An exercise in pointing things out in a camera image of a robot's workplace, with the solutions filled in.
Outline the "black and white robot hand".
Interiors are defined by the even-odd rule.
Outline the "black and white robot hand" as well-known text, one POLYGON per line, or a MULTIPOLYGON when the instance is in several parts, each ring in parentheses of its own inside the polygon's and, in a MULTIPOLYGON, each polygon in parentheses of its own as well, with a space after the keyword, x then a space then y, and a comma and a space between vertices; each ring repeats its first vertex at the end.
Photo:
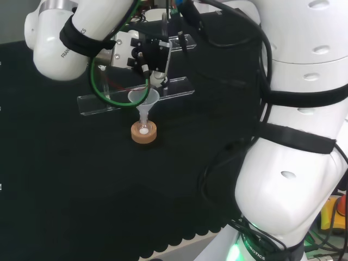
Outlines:
POLYGON ((146 35, 136 30, 118 32, 110 65, 130 69, 143 76, 142 61, 148 69, 150 83, 155 88, 166 88, 167 72, 171 58, 172 43, 168 38, 146 35))

